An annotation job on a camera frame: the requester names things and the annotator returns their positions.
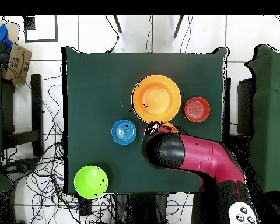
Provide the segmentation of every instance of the blue bowl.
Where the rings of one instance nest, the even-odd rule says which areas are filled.
[[[113,125],[111,134],[116,143],[126,145],[135,140],[137,131],[132,122],[128,120],[119,120]]]

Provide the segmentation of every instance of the black border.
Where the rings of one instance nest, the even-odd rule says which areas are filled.
[[[64,131],[62,140],[64,142],[64,186],[63,192],[68,193],[68,56],[66,47],[61,47],[62,54],[62,95],[63,95],[63,119],[64,119]]]

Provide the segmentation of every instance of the orange plate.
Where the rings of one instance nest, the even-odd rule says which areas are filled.
[[[168,122],[181,104],[179,87],[170,78],[151,75],[136,84],[131,96],[135,114],[144,122]]]

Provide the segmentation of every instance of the button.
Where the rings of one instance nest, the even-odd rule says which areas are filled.
[[[242,215],[240,215],[240,214],[238,214],[238,215],[236,216],[236,219],[237,219],[239,222],[244,222],[244,221],[245,221],[244,217],[243,217]]]
[[[243,214],[247,214],[248,210],[245,207],[241,207],[240,212],[243,213]]]
[[[248,222],[250,222],[251,224],[255,224],[255,220],[254,220],[252,217],[248,216],[247,220],[248,220]]]

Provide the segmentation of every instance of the blue cloth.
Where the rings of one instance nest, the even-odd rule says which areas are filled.
[[[0,41],[6,46],[4,51],[10,51],[12,49],[12,42],[7,38],[7,28],[4,24],[0,27]]]

